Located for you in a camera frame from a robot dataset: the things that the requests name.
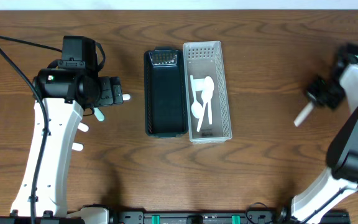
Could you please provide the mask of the thick white plastic spoon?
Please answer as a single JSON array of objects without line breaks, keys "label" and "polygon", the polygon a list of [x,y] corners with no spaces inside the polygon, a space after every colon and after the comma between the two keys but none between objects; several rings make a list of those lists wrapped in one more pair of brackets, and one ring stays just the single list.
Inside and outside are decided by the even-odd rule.
[{"label": "thick white plastic spoon", "polygon": [[128,101],[128,100],[130,100],[131,96],[130,96],[130,94],[123,94],[122,98],[124,101]]}]

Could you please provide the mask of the white plastic fork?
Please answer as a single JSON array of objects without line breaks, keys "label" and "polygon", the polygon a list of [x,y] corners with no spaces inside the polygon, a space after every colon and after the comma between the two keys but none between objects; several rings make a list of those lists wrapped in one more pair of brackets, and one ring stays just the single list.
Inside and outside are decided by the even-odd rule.
[{"label": "white plastic fork", "polygon": [[83,131],[83,132],[85,133],[85,132],[88,132],[90,128],[89,128],[88,125],[86,125],[86,124],[84,124],[84,123],[80,123],[80,124],[78,125],[78,129],[79,129],[80,131]]},{"label": "white plastic fork", "polygon": [[72,149],[73,149],[74,151],[82,151],[82,150],[84,149],[84,145],[81,144],[81,143],[74,142],[74,143],[72,144]]}]

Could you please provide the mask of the thin white spoon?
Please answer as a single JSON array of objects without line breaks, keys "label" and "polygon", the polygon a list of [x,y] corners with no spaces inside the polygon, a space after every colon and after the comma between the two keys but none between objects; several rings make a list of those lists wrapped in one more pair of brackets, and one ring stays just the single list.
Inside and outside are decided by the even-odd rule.
[{"label": "thin white spoon", "polygon": [[204,93],[206,95],[207,104],[208,104],[208,122],[209,122],[209,124],[213,123],[212,106],[211,106],[213,91],[214,91],[213,79],[210,76],[207,76],[204,79]]},{"label": "thin white spoon", "polygon": [[197,132],[200,132],[201,125],[203,123],[203,118],[204,118],[204,114],[205,114],[206,105],[212,99],[212,97],[213,97],[213,90],[212,89],[204,89],[202,91],[202,93],[201,93],[201,99],[203,100],[203,105],[202,105],[202,109],[201,109],[201,116],[200,116],[200,118],[198,120]]},{"label": "thin white spoon", "polygon": [[314,104],[313,102],[309,102],[298,114],[298,116],[294,120],[294,125],[299,127],[299,125],[309,116],[309,114],[313,111]]},{"label": "thin white spoon", "polygon": [[193,80],[194,80],[194,76],[191,75],[190,82],[191,82],[191,90],[192,90],[192,95],[193,95],[193,103],[191,104],[191,112],[196,119],[199,119],[201,116],[202,105],[197,100],[197,95],[196,95],[197,91],[195,91]]}]

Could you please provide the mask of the dark green plastic basket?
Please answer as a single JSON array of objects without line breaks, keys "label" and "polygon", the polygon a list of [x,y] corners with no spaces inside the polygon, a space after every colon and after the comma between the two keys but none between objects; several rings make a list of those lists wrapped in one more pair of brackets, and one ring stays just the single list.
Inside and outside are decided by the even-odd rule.
[{"label": "dark green plastic basket", "polygon": [[183,53],[156,47],[144,54],[145,133],[175,138],[188,132]]}]

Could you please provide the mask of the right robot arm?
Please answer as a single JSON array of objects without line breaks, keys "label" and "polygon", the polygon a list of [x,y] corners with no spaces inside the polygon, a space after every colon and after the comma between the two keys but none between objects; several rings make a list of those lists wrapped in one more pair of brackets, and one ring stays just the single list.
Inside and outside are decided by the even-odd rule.
[{"label": "right robot arm", "polygon": [[316,77],[305,95],[309,103],[294,120],[295,126],[316,107],[335,110],[343,100],[350,116],[328,147],[322,173],[282,209],[278,223],[321,223],[330,209],[358,192],[358,45],[340,46],[329,80]]}]

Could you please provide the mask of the white label in basket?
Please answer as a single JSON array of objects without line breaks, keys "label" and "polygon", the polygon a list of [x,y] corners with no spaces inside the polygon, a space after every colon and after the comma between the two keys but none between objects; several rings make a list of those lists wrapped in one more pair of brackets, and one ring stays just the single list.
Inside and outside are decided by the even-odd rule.
[{"label": "white label in basket", "polygon": [[195,91],[204,90],[204,78],[194,79],[193,81],[194,81]]}]

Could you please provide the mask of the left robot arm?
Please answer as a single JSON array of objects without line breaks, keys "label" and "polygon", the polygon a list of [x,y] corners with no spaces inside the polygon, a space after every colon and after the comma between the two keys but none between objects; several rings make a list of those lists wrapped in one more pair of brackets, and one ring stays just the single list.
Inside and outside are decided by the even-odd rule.
[{"label": "left robot arm", "polygon": [[66,35],[62,57],[39,71],[32,84],[35,124],[22,185],[11,207],[20,217],[67,215],[67,175],[77,129],[87,109],[124,102],[118,77],[100,77],[101,44]]}]

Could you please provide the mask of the clear white plastic basket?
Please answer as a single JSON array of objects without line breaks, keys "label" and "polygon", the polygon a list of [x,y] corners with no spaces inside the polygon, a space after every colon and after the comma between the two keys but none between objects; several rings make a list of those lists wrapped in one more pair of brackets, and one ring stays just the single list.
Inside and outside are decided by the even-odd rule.
[{"label": "clear white plastic basket", "polygon": [[[187,42],[183,44],[185,88],[188,109],[189,138],[195,144],[224,142],[232,138],[231,117],[227,96],[223,51],[218,40],[207,42]],[[200,132],[197,132],[198,120],[191,112],[193,95],[190,76],[194,79],[210,76],[214,82],[211,100],[213,123],[208,122],[208,104],[206,105]],[[197,91],[197,100],[203,105],[202,91]]]}]

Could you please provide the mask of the mint green plastic fork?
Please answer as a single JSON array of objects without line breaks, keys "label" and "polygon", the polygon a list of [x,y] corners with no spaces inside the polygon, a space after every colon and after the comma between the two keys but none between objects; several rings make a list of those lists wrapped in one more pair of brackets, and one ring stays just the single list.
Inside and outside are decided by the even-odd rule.
[{"label": "mint green plastic fork", "polygon": [[94,115],[99,122],[103,122],[105,120],[105,115],[99,108],[94,108]]}]

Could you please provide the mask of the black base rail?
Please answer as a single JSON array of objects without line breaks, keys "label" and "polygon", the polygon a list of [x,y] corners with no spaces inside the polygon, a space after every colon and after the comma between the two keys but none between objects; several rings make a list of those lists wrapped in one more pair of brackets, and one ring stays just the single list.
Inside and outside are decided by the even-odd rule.
[{"label": "black base rail", "polygon": [[[274,223],[275,215],[272,210],[249,210],[245,213],[143,213],[120,212],[109,214],[109,211],[102,212],[101,218],[95,215],[75,215],[71,218],[42,217],[36,218],[36,223],[59,223],[59,224],[79,224],[79,223],[125,223],[125,224],[207,224],[207,223]],[[10,216],[0,216],[0,224],[19,224],[31,223],[30,217],[19,217],[11,214]],[[324,224],[350,224],[350,216],[347,212],[333,211],[328,212],[321,219]]]}]

